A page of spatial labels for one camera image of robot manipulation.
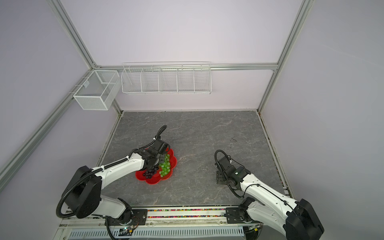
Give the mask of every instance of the robotic arm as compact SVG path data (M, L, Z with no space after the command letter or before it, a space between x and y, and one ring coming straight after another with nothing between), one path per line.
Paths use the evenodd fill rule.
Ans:
M217 160L218 152L224 154L220 160ZM323 225L306 200L298 202L277 192L244 166L235 168L230 156L222 150L215 152L215 161L217 184L228 185L238 198L243 199L245 193L252 196L239 205L239 220L246 223L260 221L285 235L288 240L318 240L324 233ZM243 191L243 195L238 195L235 190Z
M161 140L160 134L166 129L162 126L154 140L139 149L133 149L128 156L108 165L79 168L65 191L56 208L60 218L76 216L84 218L89 215L109 216L116 222L125 225L131 222L132 208L123 199L112 199L101 195L101 190L113 181L135 171L147 170L146 177L151 178L159 169L159 161L166 154L169 144ZM61 213L63 203L72 213Z

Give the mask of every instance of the white wall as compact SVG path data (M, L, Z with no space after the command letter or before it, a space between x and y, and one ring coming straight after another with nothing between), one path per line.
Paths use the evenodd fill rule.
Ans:
M0 166L87 70L45 0L0 1Z
M262 116L322 239L383 239L384 2L318 0Z
M256 109L272 70L212 71L211 94L146 94L116 98L122 110Z
M86 111L72 103L0 193L1 239L53 238L61 194L79 167L95 166L115 120L114 109Z
M97 64L277 62L302 0L62 0Z

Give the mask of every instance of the white wire basket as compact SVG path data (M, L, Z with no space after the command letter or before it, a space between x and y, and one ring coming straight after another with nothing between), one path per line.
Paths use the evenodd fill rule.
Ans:
M122 91L126 94L211 93L212 91L209 64L124 66L121 84Z
M115 70L93 70L73 97L84 110L108 110L121 87Z

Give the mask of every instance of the wire basket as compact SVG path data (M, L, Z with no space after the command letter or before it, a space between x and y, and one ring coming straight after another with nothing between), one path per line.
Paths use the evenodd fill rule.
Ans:
M108 110L120 90L115 70L93 70L73 97L84 110Z
M209 65L129 66L121 73L126 94L211 93Z

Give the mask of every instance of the black mounting plate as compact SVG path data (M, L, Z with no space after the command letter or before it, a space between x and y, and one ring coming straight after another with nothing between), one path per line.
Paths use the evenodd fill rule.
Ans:
M147 220L148 209L132 209L132 212L133 212L132 222L129 225L136 226L138 221L139 221L139 225L145 225L145 221ZM112 217L108 217L108 223L110 226L122 226L118 222L116 222L115 219Z
M240 220L240 211L238 207L227 207L225 213L227 214L227 223L244 223L244 221Z

